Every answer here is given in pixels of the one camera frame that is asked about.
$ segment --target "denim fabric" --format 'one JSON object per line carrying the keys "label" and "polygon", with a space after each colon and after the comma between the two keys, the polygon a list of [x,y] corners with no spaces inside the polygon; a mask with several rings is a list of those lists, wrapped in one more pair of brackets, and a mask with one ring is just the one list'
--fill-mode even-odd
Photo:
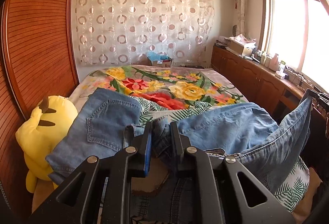
{"label": "denim fabric", "polygon": [[[239,161],[274,193],[307,141],[312,101],[307,96],[280,126],[258,105],[241,103],[180,120],[178,130],[190,138],[191,145],[209,152],[210,158],[223,158],[225,151],[239,153]],[[140,112],[136,100],[97,89],[68,135],[46,157],[54,170],[49,177],[60,184],[88,156],[106,158],[128,146],[134,136],[144,132],[137,125]],[[171,136],[165,117],[152,122],[152,148],[157,157],[171,165]],[[191,179],[170,175],[156,197],[131,197],[131,215],[187,223],[192,218],[191,190]]]}
{"label": "denim fabric", "polygon": [[134,136],[126,126],[138,124],[141,107],[137,100],[117,92],[97,88],[89,96],[70,127],[46,161],[54,170],[50,178],[60,184],[86,158],[113,156],[129,146]]}

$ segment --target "triangular cutout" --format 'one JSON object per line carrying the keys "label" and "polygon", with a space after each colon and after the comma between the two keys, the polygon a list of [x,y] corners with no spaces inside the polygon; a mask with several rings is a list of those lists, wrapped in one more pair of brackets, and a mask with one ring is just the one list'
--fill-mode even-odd
{"label": "triangular cutout", "polygon": [[237,177],[239,178],[244,197],[246,198],[249,207],[252,208],[267,201],[266,196],[243,172],[239,172]]}
{"label": "triangular cutout", "polygon": [[86,173],[79,173],[57,196],[56,200],[73,207],[77,202],[85,175]]}

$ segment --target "floral blanket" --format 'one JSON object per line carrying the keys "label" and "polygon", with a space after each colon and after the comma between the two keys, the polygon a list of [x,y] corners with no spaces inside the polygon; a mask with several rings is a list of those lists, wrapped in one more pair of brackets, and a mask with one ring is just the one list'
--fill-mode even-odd
{"label": "floral blanket", "polygon": [[212,70],[133,65],[90,73],[70,97],[78,111],[98,87],[142,97],[169,110],[186,109],[196,101],[212,106],[247,102],[225,77]]}

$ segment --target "black metal clamp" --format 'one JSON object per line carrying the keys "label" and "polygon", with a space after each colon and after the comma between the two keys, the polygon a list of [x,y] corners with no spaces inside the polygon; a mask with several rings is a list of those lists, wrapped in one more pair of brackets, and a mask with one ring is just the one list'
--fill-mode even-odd
{"label": "black metal clamp", "polygon": [[[233,155],[209,158],[170,124],[174,173],[194,180],[193,223],[294,223],[291,214]],[[131,177],[146,177],[151,123],[115,156],[87,158],[30,216],[30,224],[96,224],[105,179],[101,223],[130,223]]]}
{"label": "black metal clamp", "polygon": [[306,91],[309,91],[309,95],[316,99],[318,105],[329,113],[329,95],[327,93],[317,92],[313,89],[307,89]]}

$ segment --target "yellow plush toy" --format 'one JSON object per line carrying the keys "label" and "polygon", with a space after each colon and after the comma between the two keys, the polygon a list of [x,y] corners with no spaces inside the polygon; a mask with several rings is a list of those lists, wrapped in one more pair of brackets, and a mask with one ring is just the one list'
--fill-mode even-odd
{"label": "yellow plush toy", "polygon": [[78,111],[71,101],[61,96],[49,96],[17,130],[16,140],[24,151],[25,163],[29,168],[26,176],[29,192],[34,193],[37,178],[50,181],[48,174],[53,170],[45,157],[67,135],[77,115]]}

